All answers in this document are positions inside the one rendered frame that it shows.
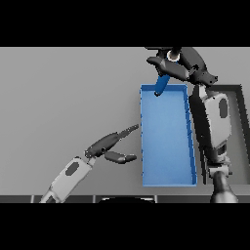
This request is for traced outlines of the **blue pipe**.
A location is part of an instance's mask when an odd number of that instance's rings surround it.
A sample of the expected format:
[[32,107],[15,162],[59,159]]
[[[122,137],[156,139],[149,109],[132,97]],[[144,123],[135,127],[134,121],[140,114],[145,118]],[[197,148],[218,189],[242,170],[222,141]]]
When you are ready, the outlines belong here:
[[[163,54],[163,58],[166,59],[167,61],[170,61],[172,63],[177,63],[180,59],[181,50],[182,50],[181,47],[173,47],[168,52],[159,51],[158,54]],[[154,90],[154,95],[156,97],[159,97],[163,93],[163,91],[165,90],[169,82],[169,79],[170,79],[169,75],[163,75],[160,73],[158,74],[158,78],[157,78],[157,81],[155,84],[155,90]]]

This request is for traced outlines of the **dark grey bin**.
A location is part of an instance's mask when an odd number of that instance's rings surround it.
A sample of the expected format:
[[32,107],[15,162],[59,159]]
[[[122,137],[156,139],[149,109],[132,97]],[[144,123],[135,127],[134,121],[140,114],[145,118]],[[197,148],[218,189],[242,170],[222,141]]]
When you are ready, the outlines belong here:
[[229,99],[231,135],[227,152],[234,185],[250,185],[250,127],[240,85],[215,85],[210,91],[224,93]]

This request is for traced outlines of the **blue bin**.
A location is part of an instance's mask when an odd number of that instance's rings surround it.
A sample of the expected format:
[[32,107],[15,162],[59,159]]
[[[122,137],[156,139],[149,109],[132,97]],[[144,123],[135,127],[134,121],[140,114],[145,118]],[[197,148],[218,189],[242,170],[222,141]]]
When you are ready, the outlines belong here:
[[143,186],[195,187],[188,86],[167,85],[156,97],[154,85],[141,85]]

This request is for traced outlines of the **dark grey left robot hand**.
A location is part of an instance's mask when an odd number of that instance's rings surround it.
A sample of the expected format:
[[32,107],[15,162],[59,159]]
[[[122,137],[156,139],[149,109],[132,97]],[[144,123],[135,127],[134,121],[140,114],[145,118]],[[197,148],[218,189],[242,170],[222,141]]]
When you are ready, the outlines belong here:
[[139,125],[133,125],[120,133],[114,132],[111,134],[108,134],[95,143],[93,143],[91,146],[89,146],[85,150],[85,156],[88,159],[91,159],[93,157],[101,157],[102,155],[104,158],[108,161],[117,163],[117,164],[125,164],[127,162],[131,162],[137,159],[137,156],[135,154],[123,154],[118,153],[115,151],[111,151],[111,149],[123,138],[127,137],[130,133],[137,130],[139,128]]

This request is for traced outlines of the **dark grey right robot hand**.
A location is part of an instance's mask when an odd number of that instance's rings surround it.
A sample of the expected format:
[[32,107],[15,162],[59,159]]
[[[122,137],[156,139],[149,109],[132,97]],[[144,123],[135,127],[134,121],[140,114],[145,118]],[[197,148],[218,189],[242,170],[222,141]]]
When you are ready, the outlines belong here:
[[192,47],[146,47],[147,50],[157,50],[154,57],[146,61],[155,66],[158,75],[169,75],[193,85],[212,86],[218,77],[211,74],[204,60]]

